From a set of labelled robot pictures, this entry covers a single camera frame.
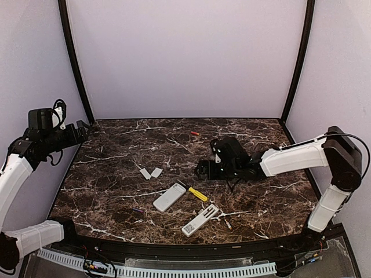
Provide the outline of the black front rail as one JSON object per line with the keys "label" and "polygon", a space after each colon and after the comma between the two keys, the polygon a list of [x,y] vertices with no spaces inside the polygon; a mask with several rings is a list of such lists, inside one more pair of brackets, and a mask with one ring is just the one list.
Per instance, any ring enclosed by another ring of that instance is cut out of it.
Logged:
{"label": "black front rail", "polygon": [[340,236],[343,232],[342,224],[335,224],[327,227],[318,238],[300,233],[252,242],[191,245],[127,243],[75,235],[72,240],[53,243],[51,248],[73,254],[87,254],[92,258],[102,255],[115,262],[123,262],[128,258],[201,261],[252,257],[283,260],[295,254],[326,248],[325,240]]}

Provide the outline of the right black frame post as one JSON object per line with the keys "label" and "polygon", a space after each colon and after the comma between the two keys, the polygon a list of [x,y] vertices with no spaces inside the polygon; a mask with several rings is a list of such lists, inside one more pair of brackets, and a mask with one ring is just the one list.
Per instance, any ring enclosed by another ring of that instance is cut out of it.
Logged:
{"label": "right black frame post", "polygon": [[303,30],[301,33],[299,50],[297,54],[296,63],[294,66],[292,80],[289,86],[289,91],[288,91],[288,95],[285,101],[285,105],[283,107],[283,111],[280,117],[280,124],[282,126],[285,126],[286,122],[288,121],[288,117],[292,109],[294,98],[295,98],[297,88],[299,85],[301,72],[303,69],[305,56],[307,52],[307,47],[308,47],[308,43],[310,40],[312,21],[314,17],[314,9],[315,9],[315,0],[308,0],[306,3]]}

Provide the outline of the grey remote control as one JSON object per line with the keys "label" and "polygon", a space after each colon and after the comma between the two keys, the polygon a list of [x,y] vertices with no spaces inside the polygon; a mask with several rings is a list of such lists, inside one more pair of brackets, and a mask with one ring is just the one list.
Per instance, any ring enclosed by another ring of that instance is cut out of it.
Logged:
{"label": "grey remote control", "polygon": [[157,198],[153,202],[153,205],[158,211],[165,212],[185,193],[185,187],[183,187],[179,183],[174,183],[167,191],[165,191],[159,198]]}

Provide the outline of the black frame post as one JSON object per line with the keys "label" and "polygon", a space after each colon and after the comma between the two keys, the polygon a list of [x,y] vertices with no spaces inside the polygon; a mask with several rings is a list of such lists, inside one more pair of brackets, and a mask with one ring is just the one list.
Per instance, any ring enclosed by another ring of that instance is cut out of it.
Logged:
{"label": "black frame post", "polygon": [[81,99],[81,103],[82,103],[85,115],[87,117],[89,124],[92,125],[95,122],[95,118],[93,116],[93,111],[92,111],[91,105],[88,100],[88,94],[85,89],[85,85],[83,82],[83,78],[82,78],[82,74],[81,74],[81,70],[80,70],[80,66],[79,66],[79,62],[77,58],[77,53],[75,50],[74,39],[72,37],[72,29],[70,25],[68,10],[67,10],[67,1],[58,0],[57,2],[58,2],[58,7],[59,7],[60,21],[62,25],[65,45],[67,48],[67,53],[68,53],[72,73],[75,79],[75,83],[78,89],[78,94]]}
{"label": "black frame post", "polygon": [[285,105],[283,107],[283,111],[280,117],[280,124],[282,126],[285,126],[286,122],[288,121],[288,117],[292,109],[294,98],[295,98],[297,88],[299,85],[301,72],[303,69],[305,56],[307,52],[307,47],[308,47],[308,43],[310,40],[312,21],[314,17],[314,9],[315,9],[315,0],[308,0],[306,3],[303,30],[301,33],[299,50],[297,54],[296,63],[294,66],[292,80],[289,86],[289,91],[288,91],[288,95],[285,101]]}

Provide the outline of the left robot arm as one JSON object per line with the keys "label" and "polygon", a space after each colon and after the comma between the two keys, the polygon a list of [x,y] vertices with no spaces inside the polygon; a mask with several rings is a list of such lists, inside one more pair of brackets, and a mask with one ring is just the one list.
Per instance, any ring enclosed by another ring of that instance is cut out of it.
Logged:
{"label": "left robot arm", "polygon": [[[1,169],[1,221],[18,191],[41,162],[52,161],[52,153],[79,145],[88,139],[89,125],[79,120],[65,124],[66,108],[56,106],[30,110],[28,127],[8,148]],[[46,220],[16,231],[1,231],[1,272],[14,274],[26,255],[59,242],[70,253],[82,247],[79,236],[70,231],[70,220]]]}

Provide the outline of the grey remote battery cover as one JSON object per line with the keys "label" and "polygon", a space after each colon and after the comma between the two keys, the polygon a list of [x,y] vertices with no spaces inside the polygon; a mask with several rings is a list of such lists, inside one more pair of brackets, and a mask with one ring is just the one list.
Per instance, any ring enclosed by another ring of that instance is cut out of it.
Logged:
{"label": "grey remote battery cover", "polygon": [[160,169],[160,168],[156,167],[152,171],[151,176],[154,177],[154,178],[158,178],[161,175],[162,171],[163,171],[163,169]]}

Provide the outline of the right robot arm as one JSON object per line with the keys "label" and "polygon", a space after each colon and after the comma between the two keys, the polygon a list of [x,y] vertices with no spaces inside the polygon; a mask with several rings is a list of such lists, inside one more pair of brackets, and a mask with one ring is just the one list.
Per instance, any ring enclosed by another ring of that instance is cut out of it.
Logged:
{"label": "right robot arm", "polygon": [[362,152],[354,144],[359,137],[331,126],[311,140],[249,154],[234,137],[213,140],[213,160],[200,160],[195,175],[200,180],[233,179],[260,181],[278,174],[315,167],[328,167],[331,182],[310,214],[306,230],[296,237],[296,247],[308,251],[318,242],[334,215],[357,190],[370,164],[362,164]]}

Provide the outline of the yellow handled screwdriver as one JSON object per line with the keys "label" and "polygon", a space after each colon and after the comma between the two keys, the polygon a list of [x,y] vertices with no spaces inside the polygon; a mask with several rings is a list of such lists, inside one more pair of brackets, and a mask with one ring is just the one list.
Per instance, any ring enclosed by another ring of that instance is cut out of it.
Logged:
{"label": "yellow handled screwdriver", "polygon": [[182,181],[180,180],[177,180],[177,182],[182,185],[183,187],[185,187],[185,189],[189,192],[191,192],[194,196],[196,196],[198,199],[202,200],[203,202],[207,202],[208,201],[208,197],[205,196],[203,193],[201,193],[200,191],[196,190],[195,188],[189,186],[189,185],[186,185],[185,183],[183,183]]}

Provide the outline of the white battery cover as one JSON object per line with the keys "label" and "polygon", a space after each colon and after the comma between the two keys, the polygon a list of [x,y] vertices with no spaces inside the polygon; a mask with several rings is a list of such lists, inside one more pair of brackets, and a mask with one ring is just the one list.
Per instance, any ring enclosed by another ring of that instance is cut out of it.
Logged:
{"label": "white battery cover", "polygon": [[146,168],[142,168],[140,170],[141,174],[143,175],[143,177],[146,179],[146,180],[150,180],[152,178],[151,174],[147,171]]}

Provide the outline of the left black frame post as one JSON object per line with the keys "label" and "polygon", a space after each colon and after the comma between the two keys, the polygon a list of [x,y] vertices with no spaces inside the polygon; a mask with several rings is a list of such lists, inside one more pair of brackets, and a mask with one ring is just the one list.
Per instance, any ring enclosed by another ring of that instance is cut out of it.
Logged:
{"label": "left black frame post", "polygon": [[75,83],[78,89],[78,94],[81,99],[81,103],[82,103],[85,115],[87,117],[89,124],[92,125],[95,122],[95,118],[93,116],[93,111],[92,111],[91,105],[88,100],[88,94],[85,89],[85,85],[83,82],[83,78],[82,78],[82,74],[81,74],[81,70],[80,70],[80,66],[79,66],[79,62],[77,58],[77,53],[75,50],[74,39],[72,37],[72,29],[70,25],[68,10],[67,10],[67,1],[58,0],[57,2],[58,2],[58,7],[59,7],[60,21],[62,25],[65,45],[67,48],[67,53],[68,53],[72,73],[75,79]]}

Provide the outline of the white slim remote control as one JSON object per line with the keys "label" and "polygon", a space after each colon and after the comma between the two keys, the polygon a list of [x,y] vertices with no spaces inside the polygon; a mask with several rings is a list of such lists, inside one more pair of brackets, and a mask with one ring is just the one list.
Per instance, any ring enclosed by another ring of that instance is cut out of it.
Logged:
{"label": "white slim remote control", "polygon": [[189,223],[185,224],[182,227],[181,231],[185,236],[190,237],[219,212],[220,209],[214,204],[211,204],[207,208],[202,210]]}

